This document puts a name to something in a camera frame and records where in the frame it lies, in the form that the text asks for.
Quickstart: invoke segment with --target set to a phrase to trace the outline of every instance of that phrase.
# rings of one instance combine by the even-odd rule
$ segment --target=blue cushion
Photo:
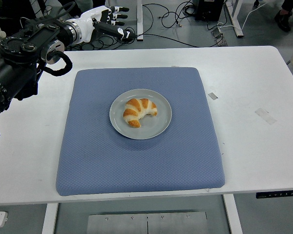
[[[133,140],[109,119],[112,102],[150,89],[171,105],[158,136]],[[195,68],[91,69],[78,72],[58,167],[60,195],[219,188],[221,154],[200,75]]]

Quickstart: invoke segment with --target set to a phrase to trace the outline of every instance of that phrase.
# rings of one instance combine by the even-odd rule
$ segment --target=white plate
[[[132,98],[148,98],[155,103],[157,115],[146,115],[140,121],[140,128],[133,128],[123,119],[125,104]],[[109,118],[120,134],[135,140],[144,140],[162,133],[171,120],[171,107],[166,98],[149,89],[133,89],[118,96],[111,105]]]

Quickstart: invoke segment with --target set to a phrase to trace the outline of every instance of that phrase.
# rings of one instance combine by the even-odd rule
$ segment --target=desk
[[[293,190],[293,76],[277,49],[259,46],[66,54],[73,62],[72,71],[58,78],[44,73],[37,96],[14,99],[9,110],[0,114],[0,204]],[[195,67],[200,73],[222,153],[225,185],[191,191],[59,196],[55,181],[76,73],[91,68],[170,66]],[[61,67],[61,62],[52,66]],[[218,98],[213,100],[210,93]]]

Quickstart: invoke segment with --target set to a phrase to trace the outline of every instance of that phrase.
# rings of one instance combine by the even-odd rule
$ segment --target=bread
[[[147,98],[133,98],[125,104],[123,118],[130,126],[140,128],[139,120],[145,115],[157,115],[157,108],[154,102]]]

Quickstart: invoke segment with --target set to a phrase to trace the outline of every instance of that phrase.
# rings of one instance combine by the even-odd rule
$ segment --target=metal plate
[[[89,215],[87,234],[147,234],[147,214]]]
[[[87,234],[207,234],[205,212],[89,215]]]
[[[148,215],[148,234],[207,234],[205,212]]]

